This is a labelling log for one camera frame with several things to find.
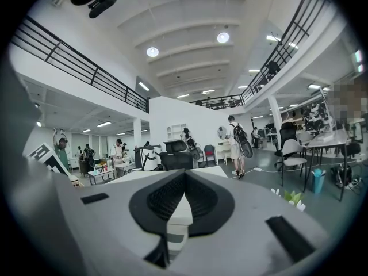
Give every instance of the gray floor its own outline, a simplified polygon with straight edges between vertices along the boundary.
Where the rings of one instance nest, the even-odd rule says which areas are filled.
[[[278,161],[278,157],[274,155],[273,152],[254,149],[254,155],[251,159],[246,159],[246,171],[251,170],[254,167],[259,167],[266,171],[275,171],[274,163]],[[358,174],[362,177],[363,182],[359,184],[360,189],[355,188],[354,191],[360,195],[353,193],[352,190],[345,190],[342,202],[339,201],[340,189],[338,189],[332,182],[330,175],[330,168],[332,164],[342,162],[342,159],[336,158],[323,158],[322,165],[314,168],[320,168],[326,170],[325,181],[321,193],[314,194],[312,192],[312,173],[309,176],[308,185],[305,193],[302,195],[302,202],[306,205],[304,212],[313,217],[318,221],[321,226],[330,234],[339,232],[342,225],[350,219],[350,216],[355,213],[356,209],[360,205],[360,201],[365,194],[367,189],[367,171],[366,167],[361,163],[361,166],[353,167],[354,174]],[[219,166],[225,171],[229,178],[234,177],[232,171],[234,170],[234,165],[230,159],[228,159],[228,164],[225,165],[223,160],[220,161]],[[300,170],[289,171],[284,173],[284,187],[281,187],[281,172],[258,172],[252,171],[246,174],[241,181],[254,183],[263,186],[267,189],[279,189],[280,195],[283,196],[283,191],[288,192],[295,191],[296,193],[302,192],[304,187],[304,171],[302,177],[299,177]]]

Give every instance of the black metal railing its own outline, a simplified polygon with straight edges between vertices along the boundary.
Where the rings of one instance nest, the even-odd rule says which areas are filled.
[[[199,106],[205,106],[211,109],[224,109],[224,108],[235,108],[237,106],[243,106],[244,102],[241,95],[230,95],[222,97],[214,97],[206,100],[192,101],[191,104]]]
[[[330,0],[301,0],[282,37],[278,38],[272,34],[277,44],[260,71],[240,95],[232,97],[241,98],[242,103],[245,103],[261,91],[296,54],[299,47],[309,37],[321,11],[329,4]]]
[[[54,67],[148,113],[148,100],[26,16],[11,42]]]

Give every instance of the light fixture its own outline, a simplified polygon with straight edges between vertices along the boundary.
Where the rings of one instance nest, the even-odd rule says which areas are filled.
[[[355,60],[356,60],[356,62],[361,62],[362,61],[362,53],[361,53],[360,50],[356,51]]]
[[[321,86],[318,86],[318,85],[315,85],[315,84],[310,84],[308,86],[308,88],[311,88],[311,89],[319,89]]]
[[[98,127],[110,125],[111,122],[103,122],[102,124],[97,125]]]
[[[274,36],[269,36],[269,35],[266,37],[266,39],[270,40],[270,41],[281,41],[280,38],[277,38],[277,37],[274,37]]]
[[[147,86],[145,84],[143,84],[142,82],[139,82],[139,85],[145,90],[145,91],[149,91],[149,88],[147,88]]]
[[[159,54],[159,50],[156,47],[149,47],[147,49],[147,55],[149,57],[155,58],[156,56],[158,56]]]
[[[291,46],[291,47],[293,47],[293,48],[295,48],[295,49],[299,49],[299,48],[298,48],[298,46],[296,46],[296,44],[294,44],[294,43],[292,43],[292,42],[290,42],[290,43],[289,43],[289,46]]]
[[[226,43],[227,41],[229,41],[229,34],[228,33],[220,33],[220,34],[218,34],[217,41],[219,43]]]

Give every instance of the ceiling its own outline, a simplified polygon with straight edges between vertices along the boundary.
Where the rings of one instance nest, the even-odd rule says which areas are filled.
[[[143,55],[167,96],[190,94],[181,100],[195,101],[207,97],[205,90],[215,89],[211,97],[242,92],[237,87],[254,76],[248,70],[260,68],[274,48],[266,36],[281,35],[268,20],[273,2],[118,0],[98,22],[128,38],[131,46],[121,52]],[[227,43],[217,41],[221,32],[229,34]],[[157,57],[147,56],[149,47],[159,50]]]
[[[350,37],[351,34],[348,31],[343,32],[299,76],[276,92],[278,105],[287,109],[291,104],[300,104],[308,100],[317,91],[308,88],[310,84],[333,88],[340,79],[353,75],[355,68],[351,54],[352,50],[356,50],[356,46],[349,46],[347,38]],[[328,93],[328,97],[332,97],[332,92]],[[262,101],[257,107],[251,109],[250,113],[252,117],[268,116],[271,113],[268,100]]]
[[[30,99],[39,104],[42,112],[39,121],[42,127],[60,128],[66,131],[92,135],[115,135],[118,133],[132,134],[133,118],[87,102],[70,94],[50,89],[41,83],[18,75],[24,82]],[[97,127],[98,124],[110,121],[111,124]],[[142,120],[141,129],[149,130],[150,124]]]

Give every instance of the ceiling light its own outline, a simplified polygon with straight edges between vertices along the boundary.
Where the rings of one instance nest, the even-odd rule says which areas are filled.
[[[159,50],[156,47],[149,47],[147,49],[147,55],[149,57],[155,58],[156,56],[158,56],[159,54]]]
[[[318,86],[318,85],[314,85],[314,84],[310,84],[308,86],[308,88],[311,88],[311,89],[319,89],[321,86]]]
[[[362,53],[361,53],[360,50],[356,51],[355,60],[356,60],[356,62],[361,62],[362,61]]]
[[[103,122],[102,124],[97,125],[98,127],[110,125],[111,122]]]
[[[291,46],[291,47],[293,47],[295,49],[299,49],[298,46],[296,46],[294,43],[291,43],[291,42],[289,43],[289,46]]]
[[[147,88],[147,86],[145,84],[143,84],[142,82],[139,82],[139,85],[145,90],[145,91],[149,91],[149,88]]]
[[[270,40],[270,41],[281,41],[280,38],[277,38],[277,37],[274,37],[274,36],[267,36],[266,39]]]
[[[220,34],[218,34],[217,41],[219,43],[226,43],[227,41],[229,41],[229,34],[228,33],[220,33]]]

